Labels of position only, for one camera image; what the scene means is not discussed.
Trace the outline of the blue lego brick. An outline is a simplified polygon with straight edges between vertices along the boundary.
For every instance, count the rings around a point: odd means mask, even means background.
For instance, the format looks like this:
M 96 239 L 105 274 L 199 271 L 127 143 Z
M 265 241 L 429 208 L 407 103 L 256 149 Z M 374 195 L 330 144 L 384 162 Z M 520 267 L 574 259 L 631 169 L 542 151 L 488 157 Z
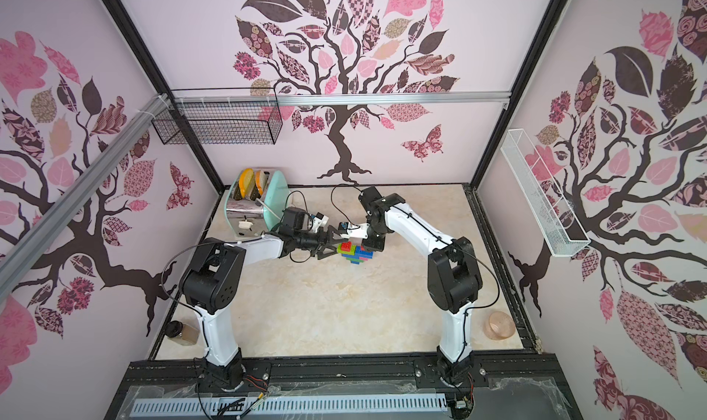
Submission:
M 362 246 L 357 246 L 355 248 L 355 255 L 357 257 L 357 260 L 359 262 L 366 262 L 368 260 L 371 260 L 374 257 L 374 253 L 367 251 L 364 247 Z

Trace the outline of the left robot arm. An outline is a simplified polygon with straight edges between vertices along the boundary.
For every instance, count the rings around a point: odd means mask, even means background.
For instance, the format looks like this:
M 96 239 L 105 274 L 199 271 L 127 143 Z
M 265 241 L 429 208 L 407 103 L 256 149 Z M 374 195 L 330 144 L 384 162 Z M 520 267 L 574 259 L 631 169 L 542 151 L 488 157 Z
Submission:
M 243 380 L 241 349 L 232 329 L 231 303 L 247 265 L 280 259 L 304 251 L 319 260 L 336 254 L 350 226 L 316 226 L 302 208 L 290 206 L 272 230 L 246 241 L 207 238 L 195 248 L 180 280 L 185 304 L 197 315 L 205 343 L 204 368 L 230 386 Z

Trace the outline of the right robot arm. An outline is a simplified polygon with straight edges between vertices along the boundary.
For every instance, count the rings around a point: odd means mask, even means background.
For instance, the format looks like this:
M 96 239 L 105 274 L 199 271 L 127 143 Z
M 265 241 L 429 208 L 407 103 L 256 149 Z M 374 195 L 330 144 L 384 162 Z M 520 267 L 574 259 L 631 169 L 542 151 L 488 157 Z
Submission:
M 364 245 L 381 252 L 385 239 L 397 234 L 427 262 L 427 291 L 443 312 L 443 328 L 437 347 L 441 379 L 458 385 L 473 366 L 471 315 L 482 290 L 482 274 L 474 248 L 466 238 L 453 238 L 437 230 L 397 193 L 384 196 L 375 187 L 358 195 L 366 213 Z

